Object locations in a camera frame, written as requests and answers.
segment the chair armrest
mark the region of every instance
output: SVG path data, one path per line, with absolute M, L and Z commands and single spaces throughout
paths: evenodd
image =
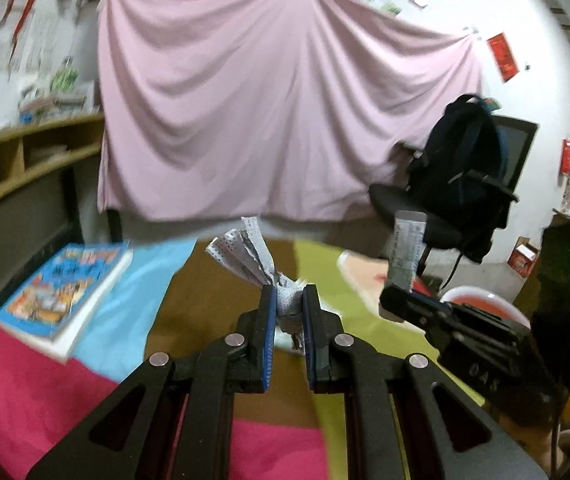
M 514 192 L 511 189 L 505 187 L 500 180 L 494 178 L 493 176 L 486 175 L 485 173 L 481 173 L 480 171 L 476 170 L 469 170 L 463 176 L 473 178 L 478 182 L 481 182 L 483 184 L 493 187 L 494 189 L 499 190 L 501 193 L 508 196 L 510 200 L 512 200 L 512 202 L 519 201 L 519 198 L 514 194 Z

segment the wooden shelf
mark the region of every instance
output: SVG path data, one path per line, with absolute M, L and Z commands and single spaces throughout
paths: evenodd
M 77 116 L 0 132 L 0 199 L 46 174 L 100 153 L 102 114 Z M 66 151 L 39 161 L 43 148 L 62 146 Z
M 26 137 L 31 134 L 39 132 L 47 132 L 49 130 L 56 130 L 58 128 L 65 128 L 66 126 L 76 126 L 77 124 L 103 122 L 104 116 L 102 112 L 95 114 L 79 115 L 74 117 L 67 117 L 64 119 L 57 119 L 54 121 L 47 121 L 39 124 L 27 124 L 26 126 L 19 126 L 17 128 L 8 128 L 0 130 L 0 143 L 6 142 L 11 139 L 18 139 L 19 137 Z

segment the backpack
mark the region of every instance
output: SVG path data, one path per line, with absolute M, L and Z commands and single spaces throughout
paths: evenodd
M 499 190 L 462 176 L 469 170 L 503 181 L 507 149 L 483 99 L 460 96 L 445 108 L 423 153 L 409 165 L 412 200 L 447 221 L 468 243 L 462 253 L 480 263 L 496 227 L 505 227 L 510 200 Z

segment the red poster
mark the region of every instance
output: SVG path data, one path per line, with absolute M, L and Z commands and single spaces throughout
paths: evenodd
M 519 68 L 514 61 L 514 56 L 512 56 L 512 51 L 510 46 L 505 40 L 505 35 L 503 33 L 490 38 L 488 40 L 489 48 L 492 49 L 494 53 L 494 58 L 498 63 L 498 67 L 501 70 L 501 75 L 503 76 L 503 82 L 509 81 L 512 77 L 519 73 Z

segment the pink cloth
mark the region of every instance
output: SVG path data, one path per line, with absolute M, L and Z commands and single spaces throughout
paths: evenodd
M 111 393 L 116 383 L 61 365 L 0 330 L 0 463 L 16 480 Z M 229 480 L 327 479 L 321 430 L 235 420 Z
M 156 221 L 370 214 L 398 142 L 478 92 L 473 37 L 359 0 L 102 0 L 98 207 Z

